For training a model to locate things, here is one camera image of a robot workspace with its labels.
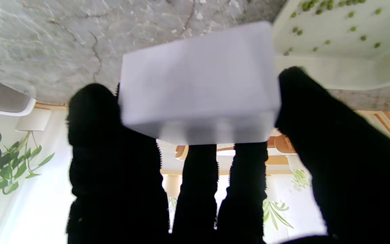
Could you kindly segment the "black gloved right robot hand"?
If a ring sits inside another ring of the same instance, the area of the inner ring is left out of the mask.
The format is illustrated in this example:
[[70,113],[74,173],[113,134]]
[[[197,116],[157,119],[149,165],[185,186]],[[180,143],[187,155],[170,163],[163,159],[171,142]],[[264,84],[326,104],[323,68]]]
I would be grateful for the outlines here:
[[[300,67],[279,75],[275,124],[312,176],[326,235],[289,244],[390,244],[390,138]],[[191,145],[172,233],[156,139],[122,125],[105,86],[81,88],[68,105],[69,179],[75,200],[69,244],[263,244],[267,142],[235,144],[217,210],[216,145]]]

